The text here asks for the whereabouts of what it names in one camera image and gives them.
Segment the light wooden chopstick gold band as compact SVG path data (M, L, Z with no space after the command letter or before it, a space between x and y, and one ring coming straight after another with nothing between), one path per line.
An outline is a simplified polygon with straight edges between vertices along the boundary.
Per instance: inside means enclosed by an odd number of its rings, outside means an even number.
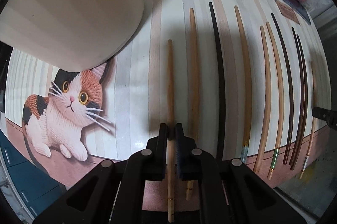
M174 190L175 190L175 143L172 137L174 132L174 65L173 65L173 42L168 40L168 86L167 86L167 119L170 136L167 138L167 205L168 222L174 221Z

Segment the wooden chopstick blue patterned end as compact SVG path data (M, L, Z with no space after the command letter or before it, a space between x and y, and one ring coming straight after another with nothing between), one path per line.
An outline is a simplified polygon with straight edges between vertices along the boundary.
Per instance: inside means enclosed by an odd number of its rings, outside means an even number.
M243 70L244 70L244 80L245 80L245 107L244 107L244 129L243 129L243 141L242 141L242 150L241 150L241 161L246 163L249 143L250 143L250 133L251 133L251 120L252 120L252 83L251 83L251 64L250 64L250 55L249 48L246 38L246 33L239 11L238 6L234 6L235 15L237 18L237 24L239 29L239 36L241 40L242 48L242 57L243 57Z

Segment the plain light wooden chopstick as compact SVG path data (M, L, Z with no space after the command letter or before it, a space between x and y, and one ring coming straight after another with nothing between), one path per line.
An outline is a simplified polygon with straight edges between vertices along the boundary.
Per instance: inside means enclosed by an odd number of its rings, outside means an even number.
M263 113L263 124L262 124L262 134L258 148L257 159L253 168L253 172L258 174L262 162L263 156L266 149L267 137L269 133L270 126L270 115L271 115L271 71L270 71L270 57L269 50L267 46L266 33L264 27L260 26L262 46L263 46L263 56L265 61L265 106Z

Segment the striped cat print mat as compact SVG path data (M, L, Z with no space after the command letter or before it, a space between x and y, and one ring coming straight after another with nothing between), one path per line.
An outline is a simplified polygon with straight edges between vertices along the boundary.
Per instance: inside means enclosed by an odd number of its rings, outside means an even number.
M209 2L217 16L226 75L226 132L223 157L239 157L242 150L245 80L241 40L234 6L241 13L251 64L252 124L247 166L255 164L265 106L265 61L260 26L265 29L271 71L271 115L259 176L275 187L298 173L324 151L328 127L307 116L302 148L294 170L283 163L286 145L294 145L299 119L300 78L292 27L299 35L307 65L308 106L331 106L328 67L314 23L299 19L288 25L274 0L144 0L144 22L130 43L115 57L104 83L103 121L82 130L85 162L66 159L59 151L50 157L27 147L21 118L26 98L45 96L58 68L15 49L6 81L6 110L2 133L28 161L51 178L73 186L101 159L127 159L142 150L167 120L167 42L173 42L175 120L190 129L191 61L190 12L198 31L200 121L198 145L215 153L218 140L218 66Z

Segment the small brown card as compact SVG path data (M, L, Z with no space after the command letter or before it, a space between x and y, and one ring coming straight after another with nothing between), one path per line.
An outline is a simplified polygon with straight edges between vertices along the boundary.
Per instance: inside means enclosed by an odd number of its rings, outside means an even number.
M300 25L299 19L295 14L295 11L288 6L287 4L281 2L280 0L274 0L275 4L277 5L279 12L281 13L282 17L285 18L288 25Z

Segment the blue cabinet drawers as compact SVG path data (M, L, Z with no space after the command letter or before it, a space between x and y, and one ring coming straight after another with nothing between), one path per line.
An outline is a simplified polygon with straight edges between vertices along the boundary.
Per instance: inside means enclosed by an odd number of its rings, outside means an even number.
M28 161L1 133L1 152L14 186L33 217L55 202L66 188Z

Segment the black chopstick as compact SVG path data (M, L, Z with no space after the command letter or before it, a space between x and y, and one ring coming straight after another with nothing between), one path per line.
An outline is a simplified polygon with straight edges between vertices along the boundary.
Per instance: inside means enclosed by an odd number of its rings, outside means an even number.
M225 71L223 65L222 47L219 35L217 19L212 2L209 2L211 20L213 24L215 48L217 54L218 66L218 85L219 85L219 120L218 120L218 142L217 142L217 161L223 160L223 151L225 146L225 132L226 132L226 85L225 85Z

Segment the beige utensil holder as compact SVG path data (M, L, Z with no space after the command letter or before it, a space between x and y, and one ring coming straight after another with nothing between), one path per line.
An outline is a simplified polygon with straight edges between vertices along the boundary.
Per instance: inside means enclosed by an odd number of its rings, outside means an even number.
M1 41L61 69L94 68L138 28L143 0L8 0Z

